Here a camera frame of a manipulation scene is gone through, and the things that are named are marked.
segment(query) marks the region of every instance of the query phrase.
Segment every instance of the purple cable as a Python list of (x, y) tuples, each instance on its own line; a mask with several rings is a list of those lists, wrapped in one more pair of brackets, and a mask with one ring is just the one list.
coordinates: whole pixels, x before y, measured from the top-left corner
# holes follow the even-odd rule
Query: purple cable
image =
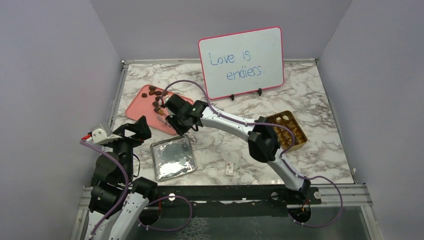
[(113, 207), (106, 212), (106, 214), (100, 219), (100, 221), (98, 221), (98, 223), (94, 226), (93, 230), (91, 231), (91, 236), (89, 239), (92, 239), (94, 237), (94, 235), (96, 234), (96, 230), (99, 228), (100, 224), (102, 224), (102, 222), (109, 217), (109, 215), (122, 203), (122, 201), (127, 197), (127, 192), (128, 192), (128, 187), (130, 184), (130, 180), (128, 179), (128, 175), (127, 172), (125, 171), (124, 167), (110, 154), (108, 154), (107, 152), (96, 148), (94, 145), (91, 145), (89, 143), (86, 143), (85, 140), (81, 140), (79, 142), (79, 144), (86, 146), (90, 149), (93, 149), (94, 151), (104, 155), (106, 158), (110, 159), (114, 164), (116, 164), (116, 166), (119, 168), (119, 170), (122, 172), (123, 174), (123, 178), (125, 179), (125, 188), (123, 189), (123, 193), (121, 195), (121, 197), (119, 198), (118, 202), (116, 202), (115, 205), (113, 205)]
[(188, 207), (190, 208), (190, 215), (188, 216), (187, 221), (186, 221), (183, 225), (181, 225), (181, 226), (179, 226), (179, 227), (176, 227), (176, 228), (170, 228), (170, 229), (166, 229), (166, 228), (158, 228), (158, 227), (154, 227), (154, 226), (150, 226), (150, 225), (144, 225), (144, 224), (140, 221), (140, 219), (138, 219), (138, 220), (140, 221), (140, 225), (141, 225), (141, 226), (143, 226), (143, 227), (145, 227), (146, 229), (153, 229), (153, 230), (163, 231), (163, 232), (175, 232), (175, 231), (178, 231), (178, 230), (181, 230), (181, 229), (185, 228), (185, 227), (186, 227), (186, 226), (190, 223), (190, 221), (192, 220), (192, 216), (193, 216), (193, 207), (192, 207), (192, 204), (190, 203), (190, 201), (189, 201), (187, 198), (182, 197), (182, 196), (164, 196), (164, 197), (161, 197), (161, 198), (159, 198), (159, 199), (156, 199), (156, 200), (152, 201), (152, 202), (151, 202), (151, 203), (149, 203), (146, 207), (148, 207), (148, 206), (150, 206), (150, 205), (153, 205), (153, 204), (155, 204), (155, 203), (157, 203), (157, 202), (159, 202), (159, 201), (162, 201), (162, 200), (168, 199), (168, 198), (177, 198), (177, 199), (182, 199), (182, 200), (184, 200), (184, 201), (186, 201), (186, 202), (188, 203)]
[[(209, 101), (209, 98), (208, 98), (208, 96), (207, 96), (207, 94), (206, 94), (206, 92), (205, 92), (205, 90), (203, 89), (203, 87), (200, 85), (200, 84), (198, 84), (197, 82), (194, 82), (194, 81), (191, 81), (191, 80), (177, 80), (177, 81), (174, 81), (174, 82), (172, 82), (172, 83), (170, 83), (168, 86), (166, 86), (165, 87), (165, 89), (163, 90), (163, 92), (162, 92), (162, 95), (160, 95), (160, 99), (161, 99), (161, 101), (162, 101), (162, 105), (164, 104), (164, 92), (170, 87), (170, 86), (172, 86), (172, 85), (174, 85), (174, 84), (176, 84), (176, 83), (182, 83), (182, 82), (185, 82), (185, 83), (191, 83), (191, 84), (194, 84), (194, 85), (196, 85), (198, 88), (200, 88), (200, 90), (202, 91), (202, 93), (203, 93), (203, 95), (204, 95), (204, 97), (206, 98), (206, 102), (207, 102), (207, 105), (209, 106), (209, 108), (212, 110), (212, 112), (214, 112), (216, 115), (219, 115), (219, 112), (217, 111), (217, 110), (215, 110), (213, 107), (212, 107), (212, 104), (211, 104), (211, 101)], [(232, 118), (232, 117), (229, 117), (229, 116), (225, 116), (225, 115), (223, 115), (223, 114), (221, 114), (221, 115), (219, 115), (220, 117), (223, 117), (224, 119), (227, 119), (227, 120), (230, 120), (230, 121), (233, 121), (233, 122), (235, 122), (235, 123), (238, 123), (238, 124), (245, 124), (243, 121), (240, 121), (240, 120), (237, 120), (237, 119), (234, 119), (234, 118)], [(343, 197), (342, 197), (342, 193), (340, 192), (340, 189), (336, 186), (336, 184), (333, 182), (333, 181), (331, 181), (330, 179), (328, 179), (328, 178), (326, 178), (325, 176), (314, 176), (314, 177), (311, 177), (311, 178), (309, 178), (309, 177), (305, 177), (305, 176), (300, 176), (300, 175), (298, 175), (288, 164), (287, 164), (287, 162), (282, 158), (282, 156), (283, 156), (283, 154), (284, 153), (286, 153), (289, 149), (291, 149), (292, 147), (293, 147), (293, 145), (295, 144), (295, 135), (293, 134), (293, 132), (292, 131), (290, 131), (287, 127), (285, 127), (285, 126), (282, 126), (282, 125), (279, 125), (279, 124), (274, 124), (274, 123), (267, 123), (267, 122), (248, 122), (248, 123), (246, 123), (247, 125), (263, 125), (263, 126), (271, 126), (271, 127), (277, 127), (277, 128), (282, 128), (282, 129), (284, 129), (284, 130), (286, 130), (290, 135), (291, 135), (291, 144), (290, 144), (290, 146), (287, 148), (287, 149), (284, 149), (282, 152), (281, 152), (281, 154), (279, 155), (279, 157), (280, 157), (280, 159), (282, 160), (282, 162), (284, 163), (284, 165), (288, 168), (288, 170), (290, 170), (290, 172), (293, 174), (293, 175), (297, 175), (299, 178), (301, 178), (301, 179), (305, 179), (305, 180), (309, 180), (309, 181), (311, 181), (311, 180), (314, 180), (314, 179), (317, 179), (317, 178), (322, 178), (322, 179), (325, 179), (325, 180), (327, 180), (329, 183), (331, 183), (334, 187), (335, 187), (335, 189), (337, 190), (337, 192), (338, 192), (338, 196), (340, 197), (340, 210), (338, 211), (338, 213), (337, 213), (337, 215), (335, 216), (335, 218), (333, 218), (331, 221), (329, 221), (329, 222), (327, 222), (327, 223), (324, 223), (324, 224), (319, 224), (319, 225), (309, 225), (309, 224), (302, 224), (302, 223), (300, 223), (300, 222), (298, 222), (298, 221), (296, 221), (296, 220), (294, 220), (293, 218), (293, 221), (296, 223), (296, 224), (299, 224), (299, 225), (302, 225), (302, 226), (304, 226), (304, 227), (308, 227), (308, 228), (322, 228), (322, 227), (326, 227), (326, 226), (328, 226), (328, 225), (330, 225), (330, 224), (332, 224), (332, 223), (334, 223), (337, 219), (339, 219), (340, 218), (340, 216), (342, 215), (342, 211), (343, 211)]]

